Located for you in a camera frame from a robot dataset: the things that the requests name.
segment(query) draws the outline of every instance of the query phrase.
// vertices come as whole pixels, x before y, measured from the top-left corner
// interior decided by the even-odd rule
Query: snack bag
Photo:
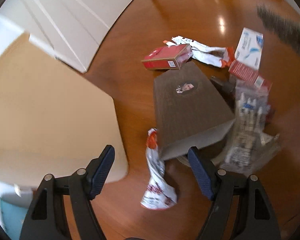
[[[153,210],[167,209],[177,203],[177,195],[174,188],[163,179],[165,167],[164,162],[159,160],[156,129],[151,128],[148,131],[146,146],[146,158],[151,178],[142,197],[141,205]]]
[[[168,46],[187,43],[190,44],[193,52],[192,57],[202,63],[224,68],[230,67],[231,63],[234,61],[234,50],[232,47],[209,47],[197,41],[181,36],[173,37],[172,40],[174,43],[171,41],[164,41],[164,43]]]

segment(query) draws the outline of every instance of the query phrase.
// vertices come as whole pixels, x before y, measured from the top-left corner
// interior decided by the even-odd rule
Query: white wall
[[[19,26],[0,16],[0,55],[23,31]]]
[[[103,38],[132,0],[6,0],[0,8],[30,41],[86,72]]]

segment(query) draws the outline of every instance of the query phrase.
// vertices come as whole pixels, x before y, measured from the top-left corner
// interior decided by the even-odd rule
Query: screw
[[[52,179],[52,174],[47,174],[46,176],[44,176],[44,180],[48,181]]]
[[[251,176],[250,176],[250,179],[251,179],[252,181],[257,181],[257,180],[258,180],[258,177],[257,177],[256,175],[251,175]]]
[[[83,174],[85,174],[86,173],[86,170],[85,169],[78,169],[77,170],[77,174],[78,175],[83,175]]]
[[[227,172],[226,172],[224,169],[220,169],[220,170],[218,170],[218,174],[219,174],[220,176],[224,176],[224,175],[227,174]]]

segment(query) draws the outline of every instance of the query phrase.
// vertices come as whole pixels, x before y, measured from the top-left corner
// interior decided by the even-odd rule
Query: qr code
[[[168,63],[169,63],[170,67],[175,67],[176,66],[173,61],[168,61]]]
[[[262,77],[258,76],[255,83],[254,83],[254,85],[257,88],[260,88],[262,86],[263,82],[264,82],[264,79]]]

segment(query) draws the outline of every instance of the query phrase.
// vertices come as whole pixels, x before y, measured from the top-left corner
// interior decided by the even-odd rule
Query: plastic packaging
[[[193,58],[205,64],[213,65],[219,68],[229,67],[234,61],[233,48],[209,47],[197,41],[181,36],[173,37],[174,41],[164,41],[168,46],[179,44],[190,44],[193,52]]]
[[[173,187],[169,186],[164,176],[164,162],[159,159],[157,145],[157,130],[148,131],[146,158],[150,171],[147,191],[142,197],[141,205],[148,209],[163,210],[177,203],[177,195]]]
[[[235,51],[236,60],[258,70],[263,48],[263,34],[243,28],[238,47]]]
[[[224,162],[228,171],[246,176],[263,167],[278,152],[278,136],[263,133],[268,111],[268,91],[257,89],[248,82],[237,80],[236,121],[224,149]]]

